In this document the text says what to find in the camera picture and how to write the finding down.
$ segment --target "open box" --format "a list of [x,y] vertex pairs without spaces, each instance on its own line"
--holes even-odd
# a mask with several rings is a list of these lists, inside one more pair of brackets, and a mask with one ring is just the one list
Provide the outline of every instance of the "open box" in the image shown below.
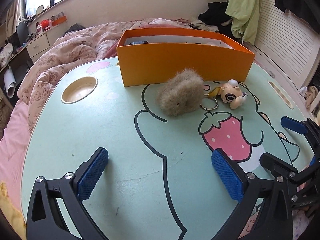
[[[148,44],[129,45],[148,41]],[[185,68],[205,81],[243,82],[254,54],[220,33],[183,28],[127,30],[117,46],[123,84],[164,83]]]

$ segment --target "light green garment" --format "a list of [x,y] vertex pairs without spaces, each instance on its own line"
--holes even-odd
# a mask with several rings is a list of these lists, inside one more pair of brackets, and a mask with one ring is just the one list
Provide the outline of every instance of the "light green garment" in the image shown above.
[[260,0],[229,0],[226,14],[232,17],[232,34],[254,44],[258,30]]

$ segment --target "white rolled paper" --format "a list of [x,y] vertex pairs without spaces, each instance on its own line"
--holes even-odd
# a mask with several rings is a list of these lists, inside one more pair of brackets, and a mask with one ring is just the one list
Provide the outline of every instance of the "white rolled paper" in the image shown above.
[[3,79],[4,79],[5,91],[7,92],[8,97],[12,98],[17,84],[16,84],[16,80],[14,79],[14,75],[12,73],[11,68],[7,69],[7,71],[4,73]]

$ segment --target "key ring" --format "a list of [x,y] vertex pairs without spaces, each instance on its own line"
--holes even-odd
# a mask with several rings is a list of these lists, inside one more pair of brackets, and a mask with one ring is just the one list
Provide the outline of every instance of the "key ring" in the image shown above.
[[214,110],[214,109],[217,109],[218,106],[219,106],[217,99],[216,99],[216,98],[209,98],[209,99],[211,99],[211,100],[214,99],[214,100],[216,101],[216,106],[215,106],[214,108],[205,108],[205,107],[202,106],[201,104],[200,104],[200,107],[201,107],[203,110],[206,110],[206,111],[212,111],[212,110]]

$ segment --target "louvered door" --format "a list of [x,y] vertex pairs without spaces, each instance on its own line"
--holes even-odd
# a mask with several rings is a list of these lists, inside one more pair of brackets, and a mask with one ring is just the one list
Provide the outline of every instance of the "louvered door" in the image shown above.
[[255,46],[266,54],[299,89],[310,82],[319,63],[320,38],[291,13],[262,0]]

